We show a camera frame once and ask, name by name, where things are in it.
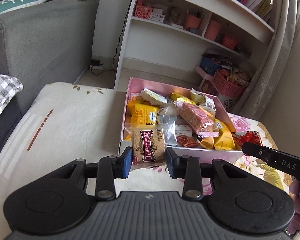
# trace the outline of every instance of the checkered pillow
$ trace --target checkered pillow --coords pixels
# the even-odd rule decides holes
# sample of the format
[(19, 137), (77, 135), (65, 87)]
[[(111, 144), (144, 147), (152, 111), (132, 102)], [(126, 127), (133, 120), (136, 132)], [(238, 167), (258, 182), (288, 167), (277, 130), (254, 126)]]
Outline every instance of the checkered pillow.
[(23, 85), (17, 78), (0, 74), (0, 114), (13, 96), (22, 89)]

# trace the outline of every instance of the pink glove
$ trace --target pink glove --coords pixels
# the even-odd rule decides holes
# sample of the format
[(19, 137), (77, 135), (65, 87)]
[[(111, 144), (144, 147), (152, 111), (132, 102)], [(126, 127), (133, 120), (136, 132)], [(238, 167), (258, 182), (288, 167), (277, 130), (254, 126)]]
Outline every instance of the pink glove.
[(296, 207), (295, 214), (293, 216), (293, 219), (288, 227), (288, 234), (292, 235), (297, 232), (297, 230), (300, 230), (300, 198), (299, 198), (299, 181), (294, 181), (290, 184), (289, 190), (293, 194), (293, 201)]

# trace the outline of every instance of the blue box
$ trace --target blue box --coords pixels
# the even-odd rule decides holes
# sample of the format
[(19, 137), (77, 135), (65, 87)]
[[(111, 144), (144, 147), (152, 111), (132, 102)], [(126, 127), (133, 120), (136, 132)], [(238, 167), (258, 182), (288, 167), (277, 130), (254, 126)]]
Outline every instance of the blue box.
[(222, 68), (222, 65), (213, 63), (210, 59), (202, 56), (200, 67), (209, 75), (214, 76), (218, 69)]

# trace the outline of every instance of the gray sofa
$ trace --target gray sofa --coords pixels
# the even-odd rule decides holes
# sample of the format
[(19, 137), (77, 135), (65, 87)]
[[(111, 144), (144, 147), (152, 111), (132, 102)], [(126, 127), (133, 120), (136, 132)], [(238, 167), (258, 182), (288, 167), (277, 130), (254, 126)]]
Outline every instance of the gray sofa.
[(24, 86), (0, 116), (0, 151), (46, 84), (73, 83), (89, 67), (97, 8), (60, 0), (0, 15), (0, 73)]

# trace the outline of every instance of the curtain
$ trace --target curtain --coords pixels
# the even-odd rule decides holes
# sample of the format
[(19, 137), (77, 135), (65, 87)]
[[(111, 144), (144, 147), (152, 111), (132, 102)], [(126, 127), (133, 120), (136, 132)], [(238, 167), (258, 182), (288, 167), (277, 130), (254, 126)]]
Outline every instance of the curtain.
[(233, 114), (255, 120), (261, 117), (280, 80), (300, 22), (300, 0), (274, 1), (275, 15), (270, 22), (274, 35), (266, 56), (232, 110)]

